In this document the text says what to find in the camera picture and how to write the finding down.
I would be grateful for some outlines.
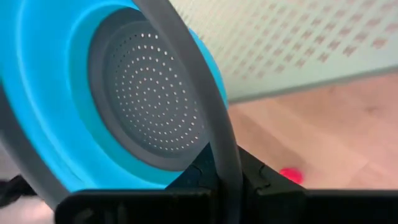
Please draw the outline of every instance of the gray surface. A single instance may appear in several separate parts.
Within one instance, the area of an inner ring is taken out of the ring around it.
[[[0,179],[10,179],[19,173],[16,165],[0,147]],[[53,212],[38,197],[22,198],[0,209],[1,224],[51,224]]]

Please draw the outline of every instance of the perforated panel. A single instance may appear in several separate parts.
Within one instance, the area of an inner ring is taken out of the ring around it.
[[[398,68],[398,0],[171,0],[231,102]]]

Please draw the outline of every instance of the wooden surface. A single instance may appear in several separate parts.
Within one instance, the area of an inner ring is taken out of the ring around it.
[[[398,75],[234,105],[238,144],[308,188],[398,188]]]

